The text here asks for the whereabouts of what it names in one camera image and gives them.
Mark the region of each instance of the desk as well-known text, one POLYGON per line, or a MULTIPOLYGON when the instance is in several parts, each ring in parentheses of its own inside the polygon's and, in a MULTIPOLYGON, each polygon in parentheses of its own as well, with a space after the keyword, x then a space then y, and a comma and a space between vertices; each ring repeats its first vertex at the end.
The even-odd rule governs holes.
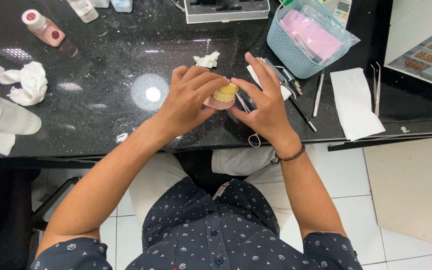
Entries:
MULTIPOLYGON (((245 52, 280 64, 266 43, 277 8, 277 1, 270 2, 272 12, 268 20, 187 25, 184 15, 169 0, 134 0, 132 13, 117 13, 112 7, 97 9, 99 18, 88 24, 64 0, 0 0, 0 65, 7 70, 21 69, 24 64, 37 61, 43 64, 48 80, 45 99, 26 107, 41 118, 41 129, 33 135, 17 135, 9 157, 109 153, 118 145, 118 135, 131 133, 155 114, 134 103, 131 84, 135 79, 156 74, 169 83, 171 70, 193 65, 195 55, 218 51, 221 55, 214 72, 253 82, 246 70, 245 52), (77 54, 70 57, 62 46, 51 47, 29 32, 21 21, 27 9, 37 9, 59 26, 66 34, 62 44, 71 42, 78 48, 77 54), (15 55, 14 50, 22 54, 15 55)), ((370 64, 383 63, 391 5, 391 1, 353 1, 347 29, 361 41, 325 69, 318 117, 311 119, 317 132, 311 131, 286 101, 289 121, 303 142, 346 141, 329 73, 362 67, 366 76, 372 78, 370 64)), ((299 80, 304 95, 298 102, 308 115, 313 111, 318 78, 316 74, 299 80)), ((0 84, 0 97, 5 97, 10 89, 9 85, 0 84)), ((249 100, 245 93, 241 96, 249 100)), ((383 69, 380 119, 386 132, 371 138, 432 136, 432 84, 383 69), (402 126, 410 132, 403 133, 402 126)), ((245 147, 249 146, 247 138, 251 134, 253 131, 228 112, 218 111, 163 150, 245 147)))

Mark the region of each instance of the scissors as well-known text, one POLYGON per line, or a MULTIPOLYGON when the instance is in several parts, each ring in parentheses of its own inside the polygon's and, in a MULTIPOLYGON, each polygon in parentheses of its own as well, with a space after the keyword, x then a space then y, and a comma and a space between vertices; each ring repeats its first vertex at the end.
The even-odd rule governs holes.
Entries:
MULTIPOLYGON (((241 98, 241 96, 240 96, 238 93, 236 93, 236 96, 237 96, 237 99, 239 100, 239 102, 241 103, 241 106, 243 106, 243 109, 244 109, 248 114, 251 113, 251 111, 249 110, 248 106, 246 106, 246 103, 244 103, 243 99, 241 98)), ((248 138, 248 142, 249 142, 249 144, 250 144, 252 147, 254 147, 254 148, 258 148, 258 147, 260 147, 260 146, 261 146, 261 140, 259 139, 258 132, 256 132, 256 133, 254 133, 253 135, 249 136, 249 138, 248 138), (251 142, 251 137, 255 137, 255 138, 257 138, 257 139, 258 139, 258 144, 253 144, 253 143, 251 142)))

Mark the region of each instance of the finger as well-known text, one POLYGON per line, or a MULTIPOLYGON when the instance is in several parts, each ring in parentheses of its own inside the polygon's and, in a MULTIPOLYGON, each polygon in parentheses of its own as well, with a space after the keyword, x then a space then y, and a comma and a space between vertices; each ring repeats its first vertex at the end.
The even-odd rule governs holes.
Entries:
POLYGON ((229 112, 231 112, 234 117, 236 117, 238 120, 240 120, 241 122, 243 122, 244 124, 246 124, 247 126, 249 126, 251 120, 250 120, 250 115, 249 113, 242 111, 240 109, 238 109, 237 107, 230 107, 229 109, 227 109, 229 112))
POLYGON ((236 78, 231 78, 231 82, 243 89, 244 92, 248 93, 249 97, 256 103, 256 105, 258 105, 258 102, 262 102, 267 98, 266 95, 252 83, 236 78))
POLYGON ((179 83, 188 70, 189 68, 187 66, 180 66, 173 69, 173 73, 171 75, 171 86, 179 83))
POLYGON ((273 79, 268 74, 268 72, 263 67, 263 65, 261 65, 261 63, 255 57, 253 57, 253 55, 251 55, 251 53, 249 52, 247 52, 244 57, 246 58, 246 61, 249 63, 249 65, 251 65, 252 69, 254 70, 254 73, 258 77, 263 92, 273 90, 274 89, 273 79))
POLYGON ((199 115, 197 118, 198 125, 201 125, 204 121, 206 121, 211 115, 215 114, 217 109, 212 107, 207 107, 199 111, 199 115))
POLYGON ((187 82, 186 85, 189 89, 196 90, 196 89, 202 87, 203 85, 205 85, 207 82, 212 81, 212 80, 216 80, 219 78, 224 79, 219 74, 212 73, 212 72, 203 72, 203 73, 199 74, 196 78, 187 82))
POLYGON ((261 58, 256 58, 256 60, 258 60, 258 62, 264 67, 264 69, 266 70, 266 72, 269 74, 269 76, 271 77, 271 79, 273 80, 273 83, 280 85, 281 83, 279 82, 279 78, 278 75, 276 75, 276 71, 274 71, 266 62, 264 62, 261 58))
POLYGON ((181 79, 181 83, 189 82, 204 72, 211 72, 211 71, 209 71, 209 69, 205 67, 192 66, 189 68, 188 72, 184 74, 183 78, 181 79))
POLYGON ((230 81, 228 79, 225 79, 221 76, 215 80, 211 80, 205 84, 203 84, 200 88, 196 89, 196 93, 198 96, 198 99, 201 101, 205 101, 210 95, 214 93, 217 89, 220 89, 221 87, 227 86, 230 84, 230 81))

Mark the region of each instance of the floor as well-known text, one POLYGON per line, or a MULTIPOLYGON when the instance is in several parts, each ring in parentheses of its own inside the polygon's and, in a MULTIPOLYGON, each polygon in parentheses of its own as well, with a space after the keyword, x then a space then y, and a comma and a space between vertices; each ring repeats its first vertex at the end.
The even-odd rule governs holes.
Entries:
MULTIPOLYGON (((363 269, 432 270, 432 243, 378 227, 363 149, 328 152, 327 144, 314 146, 311 161, 333 199, 363 269)), ((51 189, 87 171, 45 169, 37 183, 45 183, 51 189)), ((33 207, 38 205, 33 200, 33 207)), ((45 219, 49 220, 53 212, 54 209, 47 212, 45 219)), ((281 239, 302 251, 299 231, 295 235, 293 230, 296 226, 293 217, 281 230, 281 239)), ((131 199, 126 193, 100 228, 101 241, 108 245, 107 260, 113 269, 125 269, 142 252, 141 232, 137 227, 131 199)))

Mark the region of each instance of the black chair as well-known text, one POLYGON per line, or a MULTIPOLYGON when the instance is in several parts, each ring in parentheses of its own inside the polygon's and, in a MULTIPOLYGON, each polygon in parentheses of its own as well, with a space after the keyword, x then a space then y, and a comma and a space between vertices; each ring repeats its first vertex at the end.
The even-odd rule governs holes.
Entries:
POLYGON ((0 169, 0 269, 25 270, 35 258, 38 230, 45 230, 44 214, 78 177, 67 180, 35 212, 31 182, 39 169, 0 169))

